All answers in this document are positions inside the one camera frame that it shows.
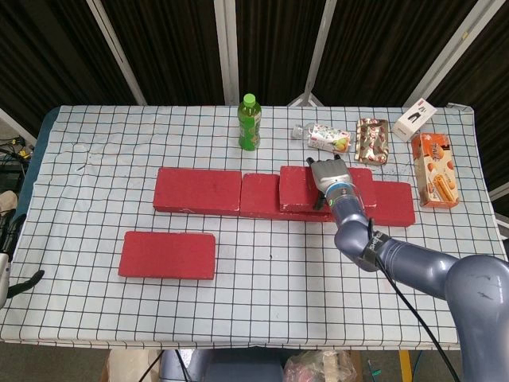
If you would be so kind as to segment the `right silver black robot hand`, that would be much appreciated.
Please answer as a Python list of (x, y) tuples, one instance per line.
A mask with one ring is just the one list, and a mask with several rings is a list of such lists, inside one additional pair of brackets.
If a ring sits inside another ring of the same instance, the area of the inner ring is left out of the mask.
[(325, 204), (333, 205), (335, 200), (344, 195), (354, 195), (352, 176), (344, 160), (336, 154), (333, 159), (324, 161), (306, 159), (312, 171), (313, 181), (319, 196), (313, 206), (314, 211), (321, 211)]

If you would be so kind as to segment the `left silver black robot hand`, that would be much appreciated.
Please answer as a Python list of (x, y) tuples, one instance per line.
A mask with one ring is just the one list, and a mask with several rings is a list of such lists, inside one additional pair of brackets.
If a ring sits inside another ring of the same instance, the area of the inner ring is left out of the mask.
[(37, 271), (29, 280), (10, 285), (10, 257), (7, 253), (1, 253), (1, 282), (0, 282), (0, 308), (3, 308), (8, 298), (12, 298), (35, 287), (43, 278), (45, 272)]

